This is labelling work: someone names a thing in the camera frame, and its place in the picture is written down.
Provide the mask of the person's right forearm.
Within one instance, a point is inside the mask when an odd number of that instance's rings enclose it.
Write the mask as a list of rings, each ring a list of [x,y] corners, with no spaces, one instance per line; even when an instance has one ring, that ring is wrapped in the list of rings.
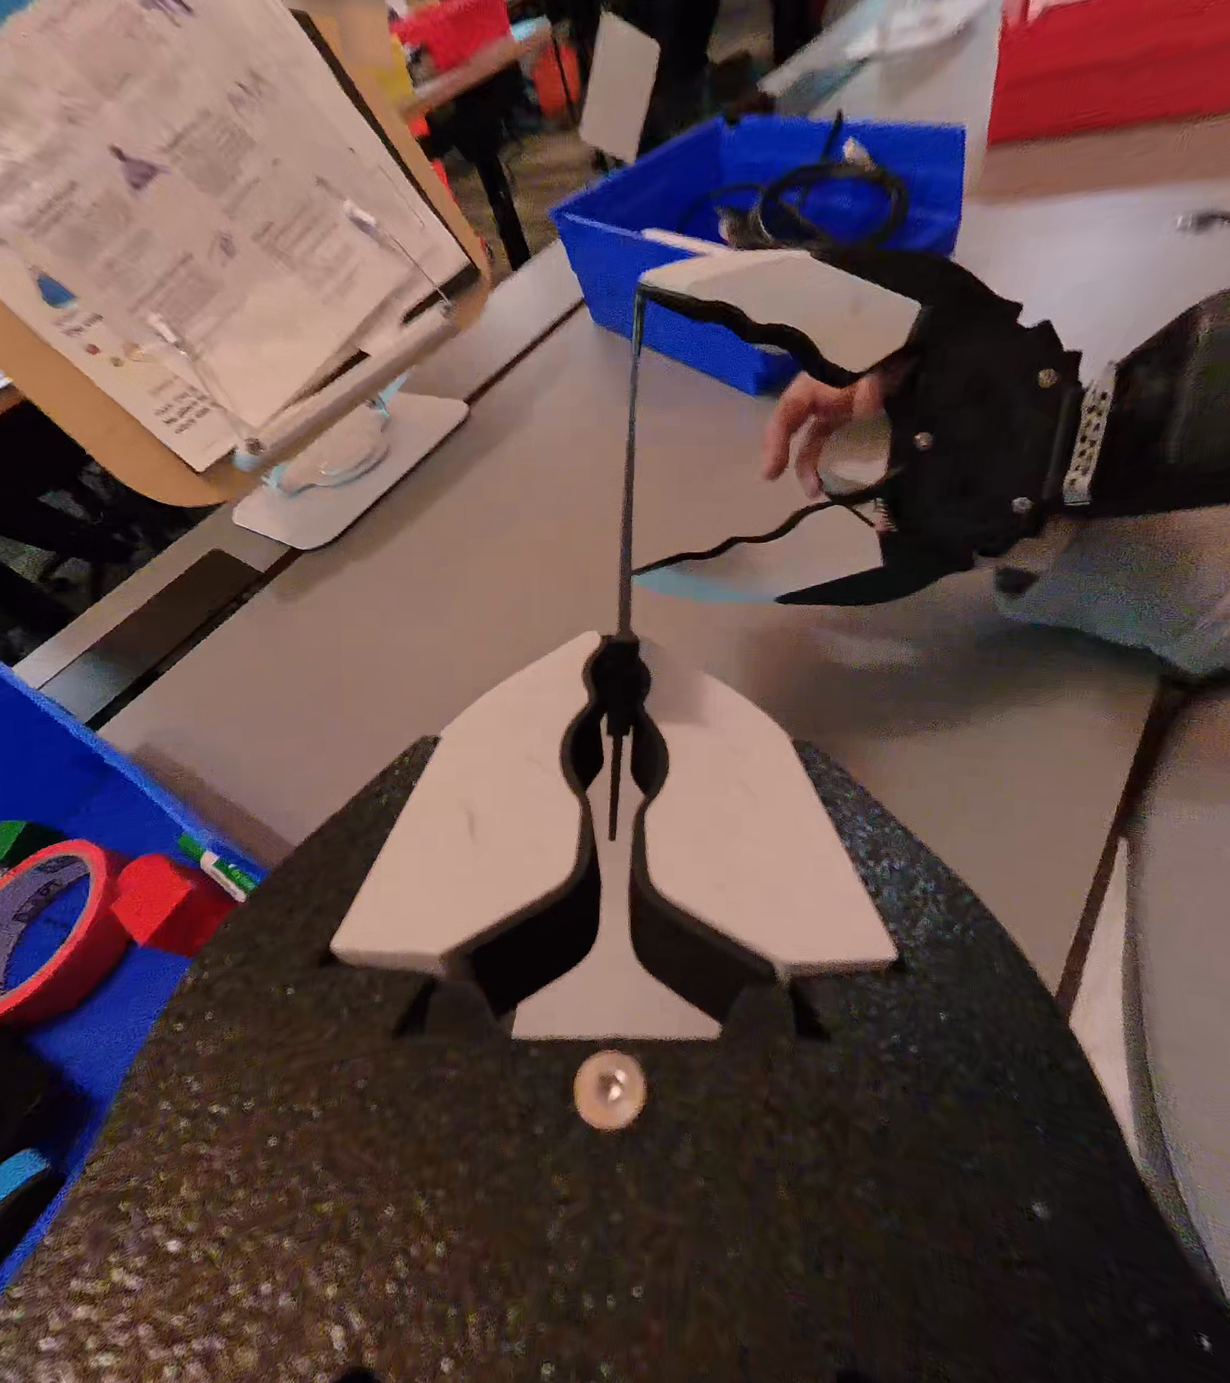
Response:
[[[1230,675],[1230,506],[1054,519],[992,565],[992,585],[1026,624],[1149,652],[1194,679]]]

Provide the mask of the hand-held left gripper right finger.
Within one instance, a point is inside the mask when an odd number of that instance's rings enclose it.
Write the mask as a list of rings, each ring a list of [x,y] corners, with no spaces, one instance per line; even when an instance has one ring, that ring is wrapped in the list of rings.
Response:
[[[640,658],[628,837],[640,968],[723,1023],[745,992],[893,966],[897,944],[795,741],[668,648],[644,644]]]

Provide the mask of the red storage bin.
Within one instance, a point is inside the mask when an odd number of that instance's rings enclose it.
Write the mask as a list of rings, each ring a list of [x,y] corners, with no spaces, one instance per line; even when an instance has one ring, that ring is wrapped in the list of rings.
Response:
[[[1230,112],[1230,2],[1006,2],[988,144]]]

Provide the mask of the red block with peg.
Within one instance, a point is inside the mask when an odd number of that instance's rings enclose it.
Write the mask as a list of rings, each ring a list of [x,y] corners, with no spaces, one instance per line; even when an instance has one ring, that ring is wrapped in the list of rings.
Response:
[[[235,907],[205,873],[156,853],[120,867],[110,901],[132,942],[180,958],[195,958]]]

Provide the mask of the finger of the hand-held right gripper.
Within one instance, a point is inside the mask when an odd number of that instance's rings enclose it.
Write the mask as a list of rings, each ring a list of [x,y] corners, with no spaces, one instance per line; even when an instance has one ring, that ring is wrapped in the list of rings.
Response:
[[[822,502],[771,531],[668,555],[632,573],[632,589],[713,604],[773,604],[779,596],[882,565],[870,513]]]
[[[789,355],[824,385],[850,385],[909,344],[923,306],[808,251],[713,251],[648,268],[636,322],[650,306],[717,326]]]

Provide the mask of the white board panel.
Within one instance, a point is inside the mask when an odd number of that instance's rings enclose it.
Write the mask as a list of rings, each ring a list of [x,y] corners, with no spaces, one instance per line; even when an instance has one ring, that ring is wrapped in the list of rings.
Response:
[[[603,10],[595,29],[579,138],[619,164],[638,158],[658,77],[660,43],[622,16]]]

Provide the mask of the green white marker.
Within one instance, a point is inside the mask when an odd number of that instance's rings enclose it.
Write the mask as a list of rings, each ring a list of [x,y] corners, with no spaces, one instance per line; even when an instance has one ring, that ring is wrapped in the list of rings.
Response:
[[[237,905],[245,903],[261,885],[261,869],[217,851],[189,832],[178,834],[178,853]]]

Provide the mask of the person's right hand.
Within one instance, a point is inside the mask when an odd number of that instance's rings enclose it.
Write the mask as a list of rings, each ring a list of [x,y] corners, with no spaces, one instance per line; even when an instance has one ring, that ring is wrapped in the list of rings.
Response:
[[[798,373],[779,397],[761,442],[761,478],[793,474],[806,500],[820,500],[820,458],[842,429],[866,425],[884,413],[885,379],[870,371],[844,387]]]

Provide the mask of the black cable tie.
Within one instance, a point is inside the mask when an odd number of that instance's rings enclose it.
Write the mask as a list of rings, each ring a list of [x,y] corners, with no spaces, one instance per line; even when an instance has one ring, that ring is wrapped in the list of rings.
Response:
[[[640,644],[632,628],[632,541],[634,541],[634,468],[636,468],[636,425],[638,425],[638,385],[642,324],[648,292],[640,284],[634,290],[634,312],[630,328],[626,421],[624,421],[624,460],[621,480],[621,529],[619,529],[619,571],[617,571],[617,630],[603,638],[593,660],[593,689],[605,719],[605,733],[611,741],[609,794],[607,794],[607,839],[617,839],[622,749],[632,733],[634,715],[640,707]]]

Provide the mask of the red tape roll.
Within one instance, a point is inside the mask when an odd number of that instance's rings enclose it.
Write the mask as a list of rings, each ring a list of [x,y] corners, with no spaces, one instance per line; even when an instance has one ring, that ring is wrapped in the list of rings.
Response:
[[[124,857],[91,839],[59,839],[0,879],[0,1027],[37,1025],[71,1011],[120,964],[132,940],[116,917]],[[31,924],[61,897],[85,887],[63,942],[27,978],[9,964]]]

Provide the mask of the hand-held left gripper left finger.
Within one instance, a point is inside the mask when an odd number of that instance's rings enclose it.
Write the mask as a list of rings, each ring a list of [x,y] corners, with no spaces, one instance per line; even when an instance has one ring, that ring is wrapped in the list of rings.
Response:
[[[446,725],[330,940],[334,960],[468,982],[502,1017],[589,956],[599,644],[581,632]]]

